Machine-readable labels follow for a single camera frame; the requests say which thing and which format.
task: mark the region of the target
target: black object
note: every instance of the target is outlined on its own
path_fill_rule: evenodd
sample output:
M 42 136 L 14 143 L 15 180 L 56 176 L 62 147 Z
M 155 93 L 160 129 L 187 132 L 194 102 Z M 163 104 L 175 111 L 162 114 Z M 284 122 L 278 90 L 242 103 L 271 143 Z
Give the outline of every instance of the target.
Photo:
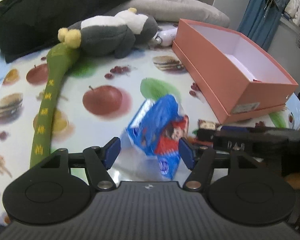
M 184 138 L 179 141 L 180 156 L 188 168 L 192 168 L 189 158 L 192 156 L 195 160 L 200 151 L 202 157 L 186 180 L 184 189 L 187 190 L 188 181 L 199 181 L 202 186 L 197 191 L 207 195 L 211 206 L 222 216 L 240 224 L 262 226 L 289 217 L 296 196 L 281 177 L 260 166 L 245 152 L 238 150 L 231 151 L 230 155 L 216 155 L 212 148 L 194 150 Z M 210 185 L 211 171 L 215 168 L 229 168 L 229 174 Z
M 80 213 L 101 181 L 115 184 L 106 169 L 111 168 L 120 152 L 115 137 L 105 147 L 90 147 L 82 154 L 59 149 L 8 185 L 2 201 L 11 219 L 26 224 L 60 223 Z M 69 173 L 69 168 L 86 168 L 87 184 Z
M 284 222 L 294 190 L 246 153 L 217 154 L 182 138 L 180 155 L 193 169 L 182 189 L 177 182 L 121 182 L 116 188 L 106 170 L 119 144 L 114 138 L 82 153 L 59 149 L 12 182 L 3 193 L 12 223 L 0 240 L 300 239 Z M 89 186 L 70 175 L 73 167 L 86 169 Z M 211 185 L 215 168 L 230 173 Z
M 255 163 L 255 167 L 240 168 L 239 158 Z M 211 205 L 220 214 L 252 226 L 273 224 L 289 217 L 296 199 L 290 185 L 241 153 L 232 153 L 230 163 L 230 173 L 213 183 L 208 193 Z
M 282 176 L 300 171 L 300 130 L 225 126 L 220 131 L 199 129 L 197 137 L 199 141 L 213 142 L 216 150 L 237 149 L 260 158 L 280 156 Z
M 0 49 L 7 62 L 58 43 L 58 30 L 128 0 L 3 0 Z

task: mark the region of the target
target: open box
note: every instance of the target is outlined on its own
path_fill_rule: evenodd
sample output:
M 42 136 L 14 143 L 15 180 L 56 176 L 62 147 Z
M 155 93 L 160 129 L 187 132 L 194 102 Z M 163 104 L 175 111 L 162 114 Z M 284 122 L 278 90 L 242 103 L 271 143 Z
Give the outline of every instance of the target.
M 242 33 L 181 19 L 173 51 L 221 124 L 280 111 L 297 82 Z

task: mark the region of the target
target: yellow plush beak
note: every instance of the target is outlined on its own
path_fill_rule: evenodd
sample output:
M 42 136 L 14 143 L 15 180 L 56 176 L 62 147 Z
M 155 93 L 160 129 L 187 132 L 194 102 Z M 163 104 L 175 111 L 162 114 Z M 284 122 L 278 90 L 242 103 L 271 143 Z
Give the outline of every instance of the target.
M 58 40 L 60 42 L 65 42 L 65 36 L 66 36 L 67 32 L 68 32 L 67 28 L 59 29 L 59 31 L 58 31 Z
M 134 14 L 137 13 L 137 9 L 136 9 L 136 8 L 133 8 L 133 7 L 129 8 L 128 11 L 129 11 L 129 12 L 132 12 L 132 13 L 134 13 Z
M 79 30 L 69 30 L 65 36 L 64 43 L 72 48 L 77 49 L 81 45 L 81 32 Z

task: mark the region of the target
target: snack package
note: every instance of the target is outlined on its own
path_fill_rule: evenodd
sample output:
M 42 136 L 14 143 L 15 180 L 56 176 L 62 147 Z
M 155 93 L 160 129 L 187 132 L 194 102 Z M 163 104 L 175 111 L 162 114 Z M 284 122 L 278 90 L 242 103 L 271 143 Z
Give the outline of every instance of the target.
M 209 129 L 209 130 L 217 130 L 217 128 L 220 126 L 219 123 L 211 122 L 211 121 L 205 121 L 205 120 L 198 120 L 198 127 L 199 129 Z
M 178 150 L 179 139 L 187 137 L 189 118 L 185 115 L 180 121 L 171 121 L 163 129 L 154 154 L 159 161 L 160 172 L 163 176 L 173 179 L 180 163 Z
M 189 118 L 178 113 L 172 95 L 146 100 L 127 127 L 131 142 L 148 156 L 156 156 L 161 174 L 172 179 L 180 162 L 178 141 L 188 133 Z

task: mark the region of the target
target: plush toy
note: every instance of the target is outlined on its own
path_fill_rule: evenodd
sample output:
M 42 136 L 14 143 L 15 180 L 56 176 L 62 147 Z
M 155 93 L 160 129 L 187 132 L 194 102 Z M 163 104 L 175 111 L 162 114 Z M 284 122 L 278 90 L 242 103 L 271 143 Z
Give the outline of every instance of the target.
M 151 40 L 158 29 L 152 16 L 137 14 L 135 8 L 115 16 L 95 16 L 58 32 L 60 42 L 72 49 L 80 48 L 93 57 L 114 52 L 116 58 L 129 54 L 133 45 Z
M 62 43 L 54 46 L 47 54 L 49 76 L 35 127 L 30 168 L 50 156 L 52 119 L 62 87 L 62 79 L 68 69 L 77 62 L 79 56 L 79 49 L 72 49 Z

